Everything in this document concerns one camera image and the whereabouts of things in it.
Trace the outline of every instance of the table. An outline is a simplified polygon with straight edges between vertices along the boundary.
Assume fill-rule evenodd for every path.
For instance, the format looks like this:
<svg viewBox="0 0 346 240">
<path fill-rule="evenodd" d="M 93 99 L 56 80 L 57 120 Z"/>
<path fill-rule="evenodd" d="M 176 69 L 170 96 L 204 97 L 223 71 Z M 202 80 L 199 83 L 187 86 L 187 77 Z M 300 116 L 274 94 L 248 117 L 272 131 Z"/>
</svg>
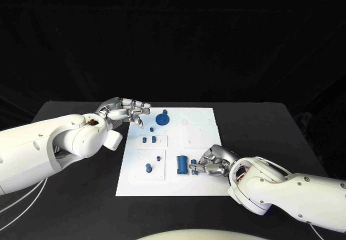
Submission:
<svg viewBox="0 0 346 240">
<path fill-rule="evenodd" d="M 49 101 L 33 122 L 68 114 L 93 113 L 99 102 Z M 153 107 L 213 108 L 222 146 L 243 157 L 261 156 L 292 173 L 327 176 L 281 103 L 153 102 Z M 117 151 L 101 148 L 46 182 L 43 192 L 20 219 L 0 232 L 0 239 L 132 240 L 179 229 L 217 229 L 272 240 L 318 239 L 308 224 L 272 206 L 264 216 L 251 213 L 228 196 L 115 197 L 128 123 L 117 131 Z M 30 188 L 0 197 L 0 209 Z M 33 193 L 1 214 L 0 226 L 20 214 Z M 327 239 L 344 234 L 317 227 Z"/>
</svg>

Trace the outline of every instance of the blue cylinder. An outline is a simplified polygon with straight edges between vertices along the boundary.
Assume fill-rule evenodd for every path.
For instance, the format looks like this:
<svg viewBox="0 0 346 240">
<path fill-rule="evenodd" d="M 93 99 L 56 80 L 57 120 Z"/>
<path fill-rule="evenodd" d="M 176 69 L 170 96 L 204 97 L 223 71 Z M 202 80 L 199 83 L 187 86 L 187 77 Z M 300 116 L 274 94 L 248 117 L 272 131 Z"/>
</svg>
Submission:
<svg viewBox="0 0 346 240">
<path fill-rule="evenodd" d="M 158 114 L 157 116 L 155 116 L 155 123 L 160 125 L 160 126 L 163 126 L 163 125 L 166 125 L 168 122 L 170 122 L 170 117 L 168 117 L 168 115 L 167 115 L 167 110 L 164 109 L 163 110 L 163 112 L 161 112 L 161 114 Z"/>
<path fill-rule="evenodd" d="M 187 171 L 187 157 L 186 156 L 177 156 L 177 174 L 189 174 Z"/>
<path fill-rule="evenodd" d="M 153 171 L 151 165 L 147 163 L 145 164 L 145 172 L 150 174 Z"/>
<path fill-rule="evenodd" d="M 197 161 L 194 159 L 190 160 L 190 164 L 197 164 Z M 194 170 L 190 170 L 191 175 L 199 175 L 199 172 Z"/>
</svg>

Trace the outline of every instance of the cable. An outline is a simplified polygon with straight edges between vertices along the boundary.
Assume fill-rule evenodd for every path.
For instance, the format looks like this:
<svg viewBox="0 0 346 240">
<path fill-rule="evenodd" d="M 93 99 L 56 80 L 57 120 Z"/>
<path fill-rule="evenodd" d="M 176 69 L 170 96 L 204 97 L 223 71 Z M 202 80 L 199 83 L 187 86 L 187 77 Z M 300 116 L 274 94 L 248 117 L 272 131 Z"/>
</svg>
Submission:
<svg viewBox="0 0 346 240">
<path fill-rule="evenodd" d="M 37 185 L 34 186 L 34 188 L 30 190 L 30 192 L 11 204 L 8 205 L 3 210 L 0 210 L 0 213 L 4 212 L 11 206 L 14 206 L 27 196 L 29 194 L 34 191 L 34 189 L 39 187 L 39 185 L 43 183 L 44 180 L 42 180 Z"/>
<path fill-rule="evenodd" d="M 272 161 L 269 161 L 266 159 L 264 159 L 264 161 L 266 163 L 269 163 L 271 165 L 274 165 L 278 169 L 281 169 L 290 175 L 290 177 L 292 177 L 292 173 L 285 168 L 282 168 L 279 165 L 277 165 Z"/>
<path fill-rule="evenodd" d="M 317 234 L 318 238 L 320 238 L 321 240 L 324 240 L 324 239 L 323 239 L 323 237 L 321 237 L 321 235 L 317 233 L 317 231 L 315 231 L 315 228 L 314 228 L 313 224 L 311 224 L 311 223 L 308 223 L 308 224 L 310 224 L 310 226 L 311 226 L 311 229 L 314 230 L 314 232 L 315 232 L 315 234 Z"/>
<path fill-rule="evenodd" d="M 26 213 L 26 211 L 29 210 L 30 206 L 34 204 L 34 201 L 36 201 L 36 199 L 39 198 L 39 196 L 40 196 L 40 194 L 42 194 L 42 190 L 43 190 L 43 188 L 44 188 L 46 182 L 47 182 L 47 178 L 44 179 L 43 186 L 42 186 L 42 188 L 40 188 L 40 190 L 39 190 L 37 196 L 36 196 L 36 198 L 33 199 L 29 207 L 27 207 L 26 210 L 20 213 L 20 215 L 14 218 L 14 220 L 11 220 L 11 222 L 0 229 L 0 231 L 3 231 L 3 230 L 13 224 L 13 222 L 20 218 L 20 216 L 21 216 L 21 215 Z"/>
</svg>

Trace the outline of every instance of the robotic hand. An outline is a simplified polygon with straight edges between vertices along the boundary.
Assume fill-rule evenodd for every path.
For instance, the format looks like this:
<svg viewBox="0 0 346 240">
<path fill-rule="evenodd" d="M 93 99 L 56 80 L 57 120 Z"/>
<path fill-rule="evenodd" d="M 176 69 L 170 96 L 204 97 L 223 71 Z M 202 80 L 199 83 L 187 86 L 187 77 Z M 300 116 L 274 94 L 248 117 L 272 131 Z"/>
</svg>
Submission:
<svg viewBox="0 0 346 240">
<path fill-rule="evenodd" d="M 142 128 L 140 114 L 148 103 L 115 97 L 95 113 L 66 115 L 0 132 L 0 195 L 11 193 L 89 158 L 104 145 L 117 150 L 122 136 L 114 131 L 122 122 Z"/>
<path fill-rule="evenodd" d="M 285 176 L 271 166 L 285 172 Z M 229 178 L 228 194 L 255 214 L 277 205 L 298 221 L 346 233 L 346 182 L 301 173 L 291 174 L 261 157 L 241 157 L 213 145 L 189 168 Z"/>
</svg>

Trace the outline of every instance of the white panel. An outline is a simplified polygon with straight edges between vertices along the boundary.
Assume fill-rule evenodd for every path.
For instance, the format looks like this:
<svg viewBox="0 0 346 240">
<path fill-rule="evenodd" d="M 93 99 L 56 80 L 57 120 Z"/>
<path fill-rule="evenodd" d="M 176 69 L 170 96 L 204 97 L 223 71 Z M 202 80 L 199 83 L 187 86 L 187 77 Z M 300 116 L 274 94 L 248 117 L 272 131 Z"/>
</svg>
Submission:
<svg viewBox="0 0 346 240">
<path fill-rule="evenodd" d="M 168 124 L 160 126 L 155 123 L 155 116 L 163 113 L 164 109 L 167 110 Z M 191 159 L 199 160 L 213 144 L 222 144 L 213 109 L 151 107 L 150 112 L 150 115 L 140 115 L 144 128 L 130 124 L 115 195 L 228 196 L 229 180 L 226 177 L 212 177 L 206 173 L 191 175 L 190 169 L 189 174 L 177 174 L 177 156 L 187 156 L 190 164 Z M 197 135 L 199 139 L 193 137 L 196 131 L 202 132 Z M 142 143 L 142 136 L 147 137 L 145 143 Z M 155 136 L 155 143 L 158 139 L 161 139 L 161 143 L 151 143 L 151 136 Z M 190 145 L 186 143 L 187 139 L 193 140 Z M 148 159 L 153 164 L 158 164 L 155 151 L 164 151 L 164 180 L 158 180 L 154 173 L 158 165 L 154 165 L 155 168 L 153 167 L 151 173 L 154 174 L 147 174 L 145 171 Z"/>
</svg>

